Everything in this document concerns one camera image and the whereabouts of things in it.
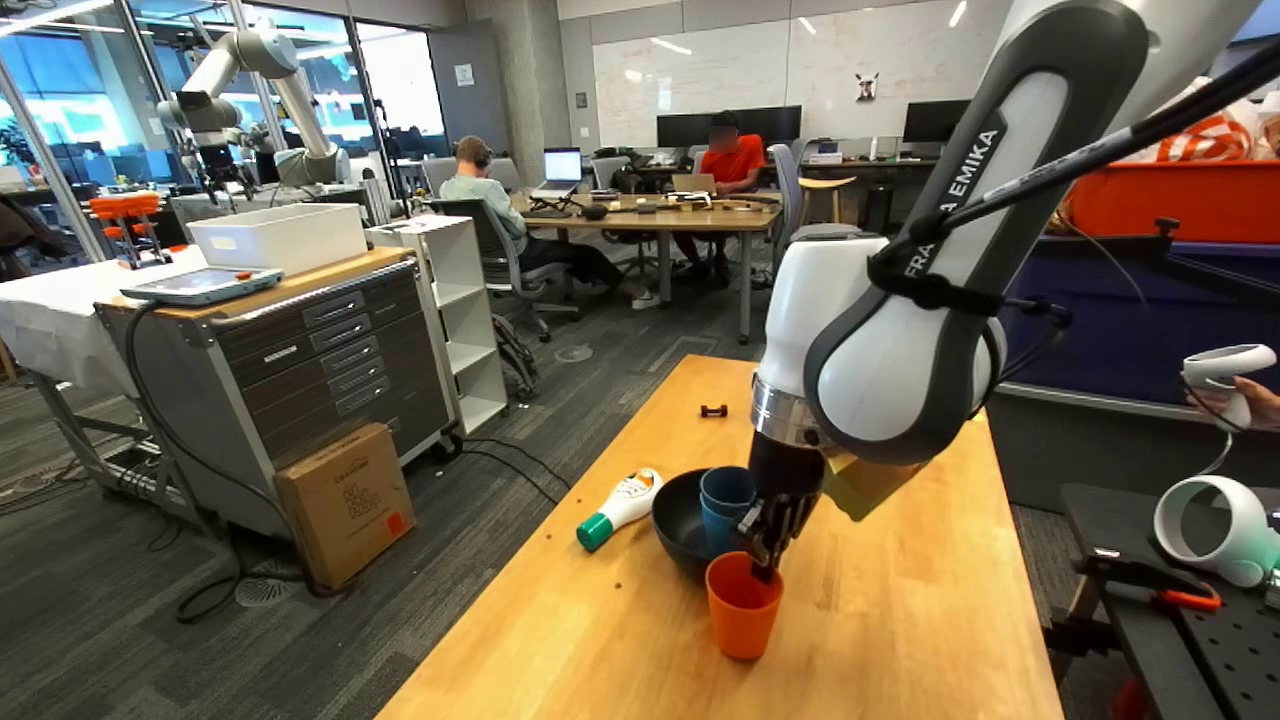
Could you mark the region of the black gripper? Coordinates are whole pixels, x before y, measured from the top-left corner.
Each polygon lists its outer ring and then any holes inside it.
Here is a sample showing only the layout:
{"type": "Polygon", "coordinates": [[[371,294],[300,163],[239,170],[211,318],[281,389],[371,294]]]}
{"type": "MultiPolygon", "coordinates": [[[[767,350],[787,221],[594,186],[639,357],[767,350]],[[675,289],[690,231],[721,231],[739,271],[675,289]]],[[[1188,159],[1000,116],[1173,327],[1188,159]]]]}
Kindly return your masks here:
{"type": "Polygon", "coordinates": [[[795,527],[808,520],[825,487],[825,454],[816,449],[793,449],[755,430],[748,470],[762,501],[752,501],[752,509],[735,520],[735,537],[752,556],[755,576],[776,578],[795,527]]]}

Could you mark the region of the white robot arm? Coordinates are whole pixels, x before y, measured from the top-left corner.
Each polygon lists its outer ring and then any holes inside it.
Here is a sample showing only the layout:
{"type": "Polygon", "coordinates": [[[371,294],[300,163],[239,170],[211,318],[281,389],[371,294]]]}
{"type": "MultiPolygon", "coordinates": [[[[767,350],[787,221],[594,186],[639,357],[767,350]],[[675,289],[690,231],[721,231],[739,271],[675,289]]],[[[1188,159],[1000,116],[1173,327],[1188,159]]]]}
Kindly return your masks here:
{"type": "Polygon", "coordinates": [[[1074,179],[1227,109],[1280,69],[1215,56],[1261,0],[1014,0],[977,91],[893,237],[783,248],[752,376],[755,576],[803,533],[825,462],[940,454],[1003,376],[1000,313],[1074,179]]]}

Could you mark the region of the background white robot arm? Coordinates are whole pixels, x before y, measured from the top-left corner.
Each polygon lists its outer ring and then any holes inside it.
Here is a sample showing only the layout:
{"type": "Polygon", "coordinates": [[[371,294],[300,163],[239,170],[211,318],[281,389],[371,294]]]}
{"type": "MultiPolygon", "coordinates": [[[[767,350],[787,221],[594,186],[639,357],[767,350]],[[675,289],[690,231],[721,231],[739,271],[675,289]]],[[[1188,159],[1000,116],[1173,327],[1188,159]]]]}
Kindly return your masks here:
{"type": "Polygon", "coordinates": [[[331,183],[346,166],[346,156],[323,135],[294,41],[281,35],[273,25],[226,31],[171,97],[178,118],[196,135],[235,129],[239,113],[226,99],[226,88],[235,77],[264,80],[267,91],[284,105],[284,116],[298,124],[300,144],[277,156],[281,179],[294,186],[331,183]]]}

